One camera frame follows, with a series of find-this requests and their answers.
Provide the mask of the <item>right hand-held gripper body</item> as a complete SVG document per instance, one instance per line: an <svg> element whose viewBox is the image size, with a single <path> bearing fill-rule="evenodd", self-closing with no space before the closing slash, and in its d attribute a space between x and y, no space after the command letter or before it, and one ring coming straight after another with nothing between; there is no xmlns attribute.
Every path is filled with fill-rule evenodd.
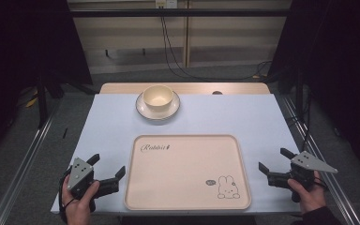
<svg viewBox="0 0 360 225"><path fill-rule="evenodd" d="M294 179L305 189L317 185L314 172L338 173L338 170L326 162L314 157L307 151L296 154L296 157L289 159L291 168L288 172L271 172L267 177L268 185L276 188L286 188L292 192L292 200L295 203L300 202L300 196L288 185L289 179Z"/></svg>

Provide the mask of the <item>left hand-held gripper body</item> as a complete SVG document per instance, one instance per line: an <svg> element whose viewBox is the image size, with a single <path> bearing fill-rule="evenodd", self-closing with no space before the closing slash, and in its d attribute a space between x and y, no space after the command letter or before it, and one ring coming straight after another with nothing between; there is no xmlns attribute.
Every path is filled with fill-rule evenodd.
<svg viewBox="0 0 360 225"><path fill-rule="evenodd" d="M94 166L87 163L79 157L75 157L73 164L67 170L69 175L67 189L71 192L76 200L80 200L85 194L86 190L95 181L94 179ZM99 188L89 203L90 210L96 210L95 199L110 195L119 191L119 181L114 177L99 182Z"/></svg>

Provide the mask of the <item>person's right hand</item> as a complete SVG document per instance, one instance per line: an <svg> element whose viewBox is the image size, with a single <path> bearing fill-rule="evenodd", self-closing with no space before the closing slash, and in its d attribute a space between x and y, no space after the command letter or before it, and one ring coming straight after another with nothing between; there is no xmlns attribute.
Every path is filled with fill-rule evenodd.
<svg viewBox="0 0 360 225"><path fill-rule="evenodd" d="M314 185L309 190L306 190L300 183L298 183L294 179L289 179L288 185L300 196L299 204L302 214L312 212L326 206L323 187L319 185Z"/></svg>

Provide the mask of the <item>person's left hand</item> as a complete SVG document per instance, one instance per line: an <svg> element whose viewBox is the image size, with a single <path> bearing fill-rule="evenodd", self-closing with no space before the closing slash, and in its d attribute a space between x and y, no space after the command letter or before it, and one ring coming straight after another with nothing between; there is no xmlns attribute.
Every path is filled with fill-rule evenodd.
<svg viewBox="0 0 360 225"><path fill-rule="evenodd" d="M68 177L62 187L62 205L65 207L67 225L90 225L89 203L97 193L99 181L95 181L85 192L80 200L76 200L67 189Z"/></svg>

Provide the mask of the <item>black metal stand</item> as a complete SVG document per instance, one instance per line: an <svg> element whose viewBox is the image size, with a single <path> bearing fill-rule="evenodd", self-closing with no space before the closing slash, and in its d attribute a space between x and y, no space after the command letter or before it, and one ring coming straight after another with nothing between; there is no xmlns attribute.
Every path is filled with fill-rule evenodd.
<svg viewBox="0 0 360 225"><path fill-rule="evenodd" d="M286 67L278 81L279 93L290 94L293 88L295 88L296 116L301 121L304 121L303 71L297 67Z"/></svg>
<svg viewBox="0 0 360 225"><path fill-rule="evenodd" d="M64 91L61 88L58 74L53 70L40 73L37 77L39 128L42 128L48 120L46 93L49 93L52 98L61 98L64 95Z"/></svg>

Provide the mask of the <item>beige tray with rabbit print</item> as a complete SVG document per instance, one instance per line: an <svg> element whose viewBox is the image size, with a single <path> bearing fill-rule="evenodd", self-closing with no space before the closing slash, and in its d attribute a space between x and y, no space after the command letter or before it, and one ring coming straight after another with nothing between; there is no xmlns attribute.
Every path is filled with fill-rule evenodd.
<svg viewBox="0 0 360 225"><path fill-rule="evenodd" d="M244 210L251 204L232 135L142 135L127 174L130 210Z"/></svg>

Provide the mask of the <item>white plate with dark rim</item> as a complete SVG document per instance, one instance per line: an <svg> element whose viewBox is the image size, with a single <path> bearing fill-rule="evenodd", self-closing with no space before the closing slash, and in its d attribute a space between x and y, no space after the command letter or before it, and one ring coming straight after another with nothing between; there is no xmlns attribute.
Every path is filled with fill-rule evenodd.
<svg viewBox="0 0 360 225"><path fill-rule="evenodd" d="M174 116L180 109L180 98L173 93L173 100L169 108L163 112L153 112L143 101L143 95L139 94L136 100L136 110L142 117L150 120L166 120Z"/></svg>

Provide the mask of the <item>pale blue table mat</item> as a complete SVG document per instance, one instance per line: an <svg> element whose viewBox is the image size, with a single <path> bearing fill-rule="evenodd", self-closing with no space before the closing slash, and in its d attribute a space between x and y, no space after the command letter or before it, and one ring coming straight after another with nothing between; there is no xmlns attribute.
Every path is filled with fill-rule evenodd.
<svg viewBox="0 0 360 225"><path fill-rule="evenodd" d="M272 95L183 95L180 109L169 119L148 120L136 110L137 95L97 95L87 116L75 156L100 155L95 177L105 179L125 166L127 174L118 193L97 200L99 213L159 214L260 214L291 213L298 209L287 189L270 187L259 171L264 163L286 172L288 159L279 150L297 149L277 101ZM128 169L136 138L142 135L232 135L238 141L251 195L244 210L130 210L125 205Z"/></svg>

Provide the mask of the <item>cream bowl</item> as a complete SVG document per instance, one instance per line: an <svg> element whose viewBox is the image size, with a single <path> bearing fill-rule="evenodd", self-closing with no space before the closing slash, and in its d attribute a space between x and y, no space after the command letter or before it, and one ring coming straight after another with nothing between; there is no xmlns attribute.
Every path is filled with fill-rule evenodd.
<svg viewBox="0 0 360 225"><path fill-rule="evenodd" d="M142 101L153 112L167 111L173 102L173 90L162 84L147 87L142 92Z"/></svg>

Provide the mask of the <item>yellow floor item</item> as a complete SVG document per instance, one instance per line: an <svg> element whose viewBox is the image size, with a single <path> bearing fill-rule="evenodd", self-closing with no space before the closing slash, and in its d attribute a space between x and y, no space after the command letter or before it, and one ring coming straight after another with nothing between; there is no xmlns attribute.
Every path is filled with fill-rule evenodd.
<svg viewBox="0 0 360 225"><path fill-rule="evenodd" d="M31 96L31 98L26 102L25 108L32 107L36 103L37 100L38 100L38 90L35 91L33 96Z"/></svg>

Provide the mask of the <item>wooden table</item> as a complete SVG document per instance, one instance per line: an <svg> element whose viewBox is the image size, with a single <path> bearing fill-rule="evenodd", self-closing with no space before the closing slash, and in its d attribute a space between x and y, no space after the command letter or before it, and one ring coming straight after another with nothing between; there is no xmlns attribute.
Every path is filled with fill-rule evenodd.
<svg viewBox="0 0 360 225"><path fill-rule="evenodd" d="M100 94L140 94L158 82L107 82ZM201 95L264 95L269 88L262 82L163 82L177 94Z"/></svg>

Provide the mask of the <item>black curtain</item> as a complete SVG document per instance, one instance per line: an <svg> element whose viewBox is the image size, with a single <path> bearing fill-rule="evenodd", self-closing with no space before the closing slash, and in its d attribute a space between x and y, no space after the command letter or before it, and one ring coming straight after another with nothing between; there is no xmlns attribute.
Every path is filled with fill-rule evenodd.
<svg viewBox="0 0 360 225"><path fill-rule="evenodd" d="M292 0L269 81L302 80L360 160L360 0Z"/></svg>
<svg viewBox="0 0 360 225"><path fill-rule="evenodd" d="M91 82L68 0L0 0L0 140L24 88Z"/></svg>

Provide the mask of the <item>black horizontal bar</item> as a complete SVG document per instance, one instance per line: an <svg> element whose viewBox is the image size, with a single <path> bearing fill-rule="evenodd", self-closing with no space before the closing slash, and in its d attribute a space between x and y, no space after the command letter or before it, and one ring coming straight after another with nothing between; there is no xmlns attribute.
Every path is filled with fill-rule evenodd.
<svg viewBox="0 0 360 225"><path fill-rule="evenodd" d="M286 17L289 9L74 9L73 17Z"/></svg>

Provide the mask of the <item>wooden vertical post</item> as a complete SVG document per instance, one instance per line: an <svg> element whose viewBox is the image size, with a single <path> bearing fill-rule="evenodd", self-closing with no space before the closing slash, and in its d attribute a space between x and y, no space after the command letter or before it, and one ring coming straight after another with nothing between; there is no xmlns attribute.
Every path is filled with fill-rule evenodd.
<svg viewBox="0 0 360 225"><path fill-rule="evenodd" d="M189 9L189 0L184 0L184 9ZM189 18L184 17L184 46L183 46L183 66L188 67L189 64L189 46L188 46L188 24Z"/></svg>

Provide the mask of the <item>white wall socket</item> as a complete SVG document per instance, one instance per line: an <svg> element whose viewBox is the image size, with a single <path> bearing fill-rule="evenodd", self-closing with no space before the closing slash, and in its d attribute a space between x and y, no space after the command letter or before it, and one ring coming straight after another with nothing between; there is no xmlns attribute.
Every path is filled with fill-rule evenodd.
<svg viewBox="0 0 360 225"><path fill-rule="evenodd" d="M177 0L155 0L156 8L177 8Z"/></svg>

